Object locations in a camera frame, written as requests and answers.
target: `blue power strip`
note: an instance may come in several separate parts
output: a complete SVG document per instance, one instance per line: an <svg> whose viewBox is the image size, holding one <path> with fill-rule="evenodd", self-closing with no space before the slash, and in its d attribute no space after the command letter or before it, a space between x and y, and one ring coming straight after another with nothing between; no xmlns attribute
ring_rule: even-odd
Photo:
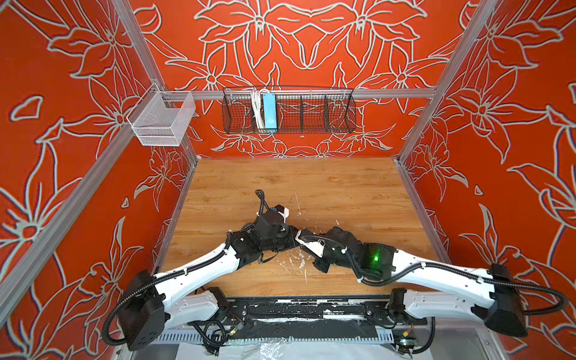
<svg viewBox="0 0 576 360"><path fill-rule="evenodd" d="M264 102L264 126L268 132L276 132L276 95L267 93L262 94Z"/></svg>

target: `robotic arm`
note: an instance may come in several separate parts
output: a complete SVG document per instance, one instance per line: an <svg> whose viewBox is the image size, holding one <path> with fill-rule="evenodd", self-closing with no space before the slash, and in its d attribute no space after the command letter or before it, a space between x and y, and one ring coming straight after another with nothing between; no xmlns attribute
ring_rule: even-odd
<svg viewBox="0 0 576 360"><path fill-rule="evenodd" d="M228 231L226 241L210 253L168 272L135 276L120 302L104 321L102 338L110 345L128 344L131 351L152 342L164 328L192 322L205 344L220 346L206 336L194 321L214 321L219 309L229 306L220 289L186 297L215 278L255 261L265 263L264 251L278 254L295 247L314 256L314 266L328 272L331 265L353 270L357 281L368 286L407 282L439 291L423 293L393 289L387 311L393 319L453 317L484 323L489 329L509 336L527 335L525 316L547 314L567 306L565 295L547 287L515 283L509 270L499 264L490 269L452 266L424 259L390 245L362 243L339 227L314 234L286 224L289 209L270 208L264 192L257 190L260 210L256 220L241 230ZM552 294L558 303L548 308L523 310L518 289ZM118 316L124 339L112 339L109 326Z"/></svg>

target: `white wire mesh basket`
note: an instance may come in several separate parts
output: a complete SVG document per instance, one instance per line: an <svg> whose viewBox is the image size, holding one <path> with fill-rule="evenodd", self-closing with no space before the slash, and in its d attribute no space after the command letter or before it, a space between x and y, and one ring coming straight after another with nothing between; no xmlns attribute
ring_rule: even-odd
<svg viewBox="0 0 576 360"><path fill-rule="evenodd" d="M145 146L178 146L196 111L191 92L184 101L163 100L152 85L128 116L134 134Z"/></svg>

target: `wooden table surface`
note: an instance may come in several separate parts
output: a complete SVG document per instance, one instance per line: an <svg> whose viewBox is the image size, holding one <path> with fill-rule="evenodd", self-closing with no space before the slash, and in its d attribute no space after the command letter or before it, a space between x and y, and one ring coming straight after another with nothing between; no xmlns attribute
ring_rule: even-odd
<svg viewBox="0 0 576 360"><path fill-rule="evenodd" d="M268 205L290 209L287 223L326 232L333 226L362 242L393 245L437 260L390 158L299 158L201 160L192 179L162 271L181 266L226 240L229 229L254 221L260 206L254 190L266 193ZM264 254L265 258L273 255ZM222 276L226 296L385 294L395 283L370 287L356 282L351 270L331 266L327 274L300 249L282 252L265 264L252 263Z"/></svg>

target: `aluminum frame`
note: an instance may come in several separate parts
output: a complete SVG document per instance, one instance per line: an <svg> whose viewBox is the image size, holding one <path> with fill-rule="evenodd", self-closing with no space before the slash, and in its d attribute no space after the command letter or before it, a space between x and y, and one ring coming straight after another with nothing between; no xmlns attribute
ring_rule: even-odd
<svg viewBox="0 0 576 360"><path fill-rule="evenodd" d="M414 124L408 139L404 143L404 146L402 146L402 149L400 149L399 158L400 162L403 164L406 163L408 156L416 145L416 141L420 138L420 135L424 131L426 124L434 115L434 112L440 105L444 95L446 95L448 87L450 87L450 84L454 80L454 77L462 65L464 58L472 49L474 41L480 34L480 31L484 25L486 25L488 17L494 11L497 3L498 0L484 0L480 3L476 11L474 11L474 15L472 16L470 23L462 34L462 39L458 43L458 46L450 57L450 60L448 60L448 64L446 65L444 72L442 72L442 75L440 76L434 97L426 103L426 106L424 107L420 117L418 117L416 120L416 123Z"/></svg>
<svg viewBox="0 0 576 360"><path fill-rule="evenodd" d="M140 30L140 25L138 25L136 15L134 15L134 11L132 10L128 0L112 0L112 4L114 5L116 14L118 14L120 21L128 33L130 41L132 41L132 46L134 47L136 54L138 54L138 58L140 59L144 70L146 70L148 79L150 79L151 82L155 82L160 89L166 90L166 83L164 82L160 69L152 56L152 52L146 43L146 38Z"/></svg>
<svg viewBox="0 0 576 360"><path fill-rule="evenodd" d="M430 89L353 89L355 99L368 99L368 98L433 98L437 90L436 88ZM249 90L235 90L234 93L250 94ZM329 93L341 93L342 90L270 90L275 94L324 94L326 91ZM184 101L188 91L166 91L162 93L162 98L169 101ZM192 90L190 91L194 100L222 100L224 99L223 90Z"/></svg>
<svg viewBox="0 0 576 360"><path fill-rule="evenodd" d="M414 184L410 179L410 175L408 174L406 167L404 166L404 164L400 163L400 161L398 161L397 158L394 158L393 161L394 164L396 165L396 170L398 170L398 173L400 174L400 178L402 179L404 188L408 193L408 197L410 198L412 205L414 205L414 210L416 210L416 214L420 219L420 223L422 224L422 227L424 228L426 235L428 235L428 240L430 240L430 243L434 248L434 252L438 256L438 260L446 264L452 264L452 261L450 261L450 257L448 257L448 253L446 252L446 249L442 245L440 236L438 236L438 233L434 228L434 224L432 224L430 217L428 216L428 214L426 214L426 208L424 207L424 204L422 203L420 196L418 196L418 192L416 191L416 188L414 187Z"/></svg>
<svg viewBox="0 0 576 360"><path fill-rule="evenodd" d="M36 276L76 222L133 137L134 133L129 124L120 128L112 142L86 172L72 194L0 284L0 327L4 326L14 308L26 295Z"/></svg>
<svg viewBox="0 0 576 360"><path fill-rule="evenodd" d="M178 218L180 217L180 213L182 211L182 207L186 201L186 196L188 195L188 190L190 189L190 184L192 184L192 178L194 177L194 172L196 171L196 167L198 166L198 156L194 153L194 149L190 144L190 139L187 136L184 137L182 140L182 144L180 146L184 147L184 151L186 151L186 155L189 155L189 151L191 151L191 159L190 163L190 170L188 171L188 175L186 175L186 181L182 185L182 191L180 192L180 197L178 198L178 202L176 203L176 207L174 208L174 212L172 213L172 218L170 218L170 225L168 225L168 229L166 230L166 234L164 234L164 239L162 240L162 246L160 246L160 251L158 253L158 258L156 258L156 262L154 264L154 271L153 273L157 273L164 262L164 258L166 257L166 252L170 243L172 242L172 237L174 236L174 231L176 230L176 225L178 224Z"/></svg>

